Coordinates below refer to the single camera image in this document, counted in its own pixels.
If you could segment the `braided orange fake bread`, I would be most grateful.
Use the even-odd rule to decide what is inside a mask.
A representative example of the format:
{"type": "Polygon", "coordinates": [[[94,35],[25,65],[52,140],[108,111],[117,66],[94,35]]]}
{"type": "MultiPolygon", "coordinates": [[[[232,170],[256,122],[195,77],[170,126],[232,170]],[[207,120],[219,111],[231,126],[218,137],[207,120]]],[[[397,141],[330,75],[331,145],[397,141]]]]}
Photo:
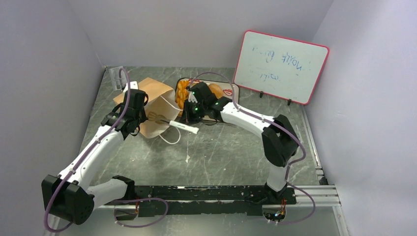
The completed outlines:
{"type": "Polygon", "coordinates": [[[184,102],[188,99],[188,90],[187,87],[189,86],[189,80],[180,80],[177,83],[176,88],[176,97],[175,101],[180,109],[184,108],[184,102]]]}

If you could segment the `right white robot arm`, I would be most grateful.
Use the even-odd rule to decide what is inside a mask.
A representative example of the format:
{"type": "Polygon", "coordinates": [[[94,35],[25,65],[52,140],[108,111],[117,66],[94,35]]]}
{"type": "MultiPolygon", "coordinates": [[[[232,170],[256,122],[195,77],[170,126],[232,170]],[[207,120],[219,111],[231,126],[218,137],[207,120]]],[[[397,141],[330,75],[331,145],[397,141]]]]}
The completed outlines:
{"type": "Polygon", "coordinates": [[[184,109],[188,120],[208,116],[243,128],[261,139],[264,156],[270,163],[265,183],[266,199],[272,204],[282,200],[288,186],[286,168],[299,147],[288,118],[284,115],[275,118],[265,116],[239,106],[228,97],[217,97],[204,82],[188,87],[187,90],[189,95],[184,102],[184,109]]]}

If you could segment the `long orange fake baguette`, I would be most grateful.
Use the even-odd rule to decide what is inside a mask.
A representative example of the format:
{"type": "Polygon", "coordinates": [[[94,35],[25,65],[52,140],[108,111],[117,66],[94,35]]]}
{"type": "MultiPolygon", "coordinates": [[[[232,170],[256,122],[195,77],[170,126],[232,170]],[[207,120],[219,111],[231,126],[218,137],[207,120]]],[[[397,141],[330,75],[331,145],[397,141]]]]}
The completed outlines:
{"type": "Polygon", "coordinates": [[[217,99],[223,96],[223,89],[217,84],[209,84],[208,88],[215,95],[217,99]]]}

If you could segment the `brown paper bag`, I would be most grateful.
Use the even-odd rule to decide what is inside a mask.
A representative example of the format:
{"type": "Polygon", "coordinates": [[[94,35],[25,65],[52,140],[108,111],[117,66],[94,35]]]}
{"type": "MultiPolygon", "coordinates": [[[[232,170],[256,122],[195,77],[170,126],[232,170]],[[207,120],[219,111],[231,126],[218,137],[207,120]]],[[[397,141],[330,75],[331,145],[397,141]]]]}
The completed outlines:
{"type": "MultiPolygon", "coordinates": [[[[175,92],[171,86],[147,77],[140,82],[131,82],[131,88],[147,93],[149,102],[145,105],[146,114],[152,112],[169,120],[175,120],[179,115],[180,108],[175,102],[175,92]]],[[[161,136],[168,127],[167,124],[158,124],[155,121],[147,120],[140,124],[134,134],[140,133],[143,137],[151,139],[161,136]]]]}

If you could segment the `strawberry pattern tray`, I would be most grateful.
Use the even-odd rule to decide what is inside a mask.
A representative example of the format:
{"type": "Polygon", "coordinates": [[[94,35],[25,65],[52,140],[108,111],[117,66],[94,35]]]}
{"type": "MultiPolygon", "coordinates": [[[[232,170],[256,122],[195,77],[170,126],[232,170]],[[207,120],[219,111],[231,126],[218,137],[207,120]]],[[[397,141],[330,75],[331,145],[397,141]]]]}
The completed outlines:
{"type": "MultiPolygon", "coordinates": [[[[210,111],[213,112],[213,115],[211,117],[214,118],[215,121],[201,121],[201,122],[205,123],[206,125],[213,125],[215,123],[222,122],[223,120],[222,120],[222,118],[220,117],[220,114],[219,114],[220,108],[221,108],[222,105],[226,105],[228,102],[231,102],[233,98],[238,99],[239,95],[238,94],[234,95],[233,90],[235,90],[235,92],[238,93],[239,92],[239,88],[236,85],[234,85],[234,84],[233,85],[228,85],[228,84],[226,84],[224,82],[203,81],[203,80],[198,80],[198,79],[196,79],[195,81],[193,81],[191,78],[181,78],[181,79],[179,79],[177,81],[177,83],[180,80],[186,80],[186,79],[189,80],[189,85],[194,85],[194,84],[199,83],[199,82],[204,82],[207,85],[209,85],[209,84],[217,84],[217,85],[219,85],[223,89],[223,96],[221,98],[217,99],[217,101],[215,101],[210,106],[210,109],[209,109],[210,111]]],[[[179,113],[179,121],[181,123],[189,124],[189,123],[186,123],[184,121],[184,108],[181,109],[181,111],[179,113]]]]}

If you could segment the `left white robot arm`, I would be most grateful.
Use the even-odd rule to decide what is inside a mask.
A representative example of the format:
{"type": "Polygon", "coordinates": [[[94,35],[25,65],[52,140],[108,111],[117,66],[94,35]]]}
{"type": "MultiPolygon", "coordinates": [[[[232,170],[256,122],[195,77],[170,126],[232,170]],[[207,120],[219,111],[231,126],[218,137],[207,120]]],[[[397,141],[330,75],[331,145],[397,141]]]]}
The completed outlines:
{"type": "Polygon", "coordinates": [[[124,101],[106,115],[95,137],[77,158],[58,175],[47,175],[42,183],[45,207],[44,219],[57,216],[72,224],[81,225],[98,207],[114,200],[128,205],[136,198],[133,180],[115,176],[104,184],[91,186],[98,167],[110,157],[136,129],[147,120],[144,106],[148,95],[130,89],[124,101]]]}

